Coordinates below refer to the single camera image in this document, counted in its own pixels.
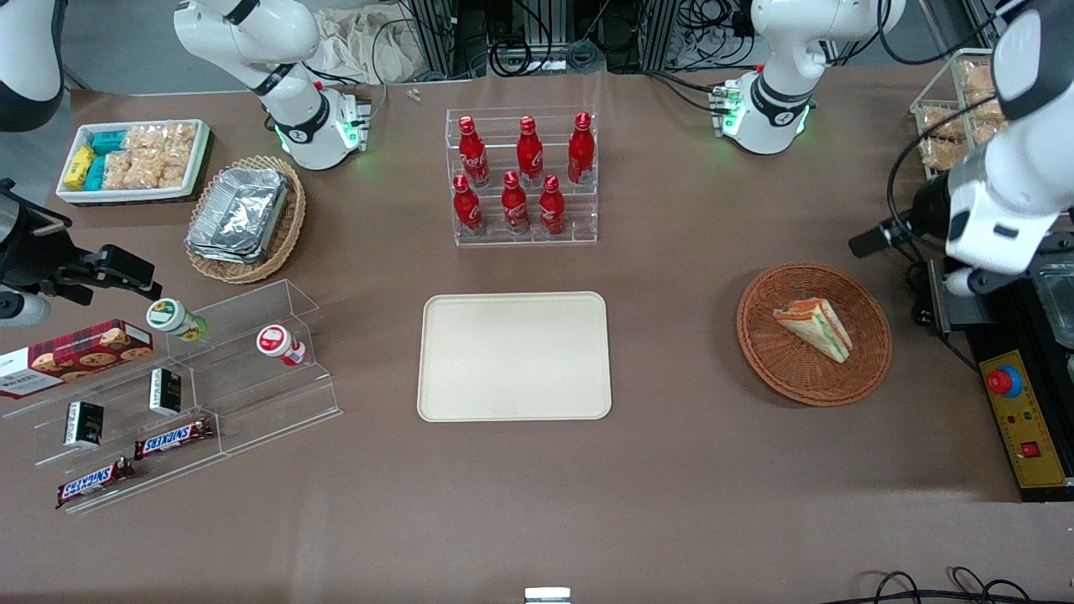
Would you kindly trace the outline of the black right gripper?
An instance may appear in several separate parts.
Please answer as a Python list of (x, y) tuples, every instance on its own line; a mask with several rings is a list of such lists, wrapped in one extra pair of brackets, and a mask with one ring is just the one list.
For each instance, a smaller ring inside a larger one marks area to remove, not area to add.
[(15, 195), (14, 182), (3, 179), (3, 285), (79, 306), (91, 305), (89, 287), (93, 285), (124, 289), (150, 301), (162, 297), (161, 283), (154, 281), (156, 265), (115, 245), (100, 249), (97, 281), (93, 264), (86, 261), (88, 251), (73, 244), (69, 226), (66, 216)]

